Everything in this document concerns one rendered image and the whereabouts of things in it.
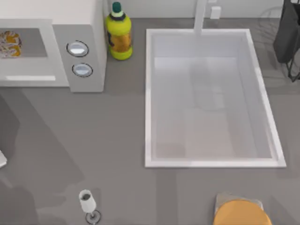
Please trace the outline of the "white sink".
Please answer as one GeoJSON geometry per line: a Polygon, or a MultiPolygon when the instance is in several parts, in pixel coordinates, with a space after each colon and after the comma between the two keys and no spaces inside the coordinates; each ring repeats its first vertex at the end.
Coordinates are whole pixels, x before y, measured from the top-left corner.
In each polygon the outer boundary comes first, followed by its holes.
{"type": "Polygon", "coordinates": [[[285,168],[249,29],[146,30],[148,168],[285,168]]]}

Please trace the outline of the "round microwave knob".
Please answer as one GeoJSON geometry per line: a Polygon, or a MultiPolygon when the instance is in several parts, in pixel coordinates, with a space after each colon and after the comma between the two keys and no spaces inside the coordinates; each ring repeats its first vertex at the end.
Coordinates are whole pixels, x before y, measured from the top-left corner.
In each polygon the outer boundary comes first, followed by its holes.
{"type": "Polygon", "coordinates": [[[74,57],[84,57],[89,53],[88,46],[82,41],[74,41],[66,46],[67,52],[74,57]]]}
{"type": "Polygon", "coordinates": [[[78,77],[89,77],[93,74],[93,68],[86,63],[79,63],[72,66],[72,72],[78,77]]]}

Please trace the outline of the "yellow-green bottle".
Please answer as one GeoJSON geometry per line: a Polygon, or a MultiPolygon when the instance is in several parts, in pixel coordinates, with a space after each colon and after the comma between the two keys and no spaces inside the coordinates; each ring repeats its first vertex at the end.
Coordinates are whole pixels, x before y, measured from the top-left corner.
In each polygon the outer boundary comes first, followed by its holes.
{"type": "Polygon", "coordinates": [[[112,3],[112,11],[105,20],[109,52],[116,60],[127,60],[133,53],[132,22],[122,10],[121,3],[112,3]]]}

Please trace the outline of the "pale microwave oven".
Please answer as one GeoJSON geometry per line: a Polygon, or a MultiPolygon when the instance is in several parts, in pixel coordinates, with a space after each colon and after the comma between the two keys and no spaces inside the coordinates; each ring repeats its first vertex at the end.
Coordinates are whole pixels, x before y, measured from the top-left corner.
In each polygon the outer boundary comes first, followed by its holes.
{"type": "Polygon", "coordinates": [[[0,0],[0,87],[68,87],[102,92],[107,46],[103,0],[0,0]],[[74,57],[66,46],[84,42],[89,53],[74,57]],[[86,63],[89,77],[72,66],[86,63]]]}

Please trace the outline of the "tall white tap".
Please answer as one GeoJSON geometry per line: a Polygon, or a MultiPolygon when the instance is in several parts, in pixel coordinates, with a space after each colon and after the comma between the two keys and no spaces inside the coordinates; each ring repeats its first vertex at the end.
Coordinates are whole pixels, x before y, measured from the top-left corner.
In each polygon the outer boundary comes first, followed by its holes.
{"type": "Polygon", "coordinates": [[[195,8],[194,32],[201,35],[203,29],[203,21],[205,17],[207,0],[197,0],[195,8]]]}

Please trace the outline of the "white wine glass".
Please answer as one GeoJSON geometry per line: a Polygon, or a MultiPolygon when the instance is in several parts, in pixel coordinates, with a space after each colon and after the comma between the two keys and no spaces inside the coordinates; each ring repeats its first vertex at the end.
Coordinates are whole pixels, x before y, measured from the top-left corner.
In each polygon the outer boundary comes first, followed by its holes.
{"type": "Polygon", "coordinates": [[[101,220],[101,213],[97,209],[96,201],[91,191],[85,189],[79,193],[79,203],[85,213],[85,220],[89,225],[98,225],[101,220]]]}

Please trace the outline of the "orange round bread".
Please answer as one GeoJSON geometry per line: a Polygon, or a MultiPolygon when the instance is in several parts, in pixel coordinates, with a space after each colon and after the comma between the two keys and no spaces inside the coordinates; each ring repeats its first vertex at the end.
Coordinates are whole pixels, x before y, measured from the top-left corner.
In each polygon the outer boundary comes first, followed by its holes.
{"type": "Polygon", "coordinates": [[[216,195],[212,225],[273,225],[258,199],[222,192],[216,195]]]}

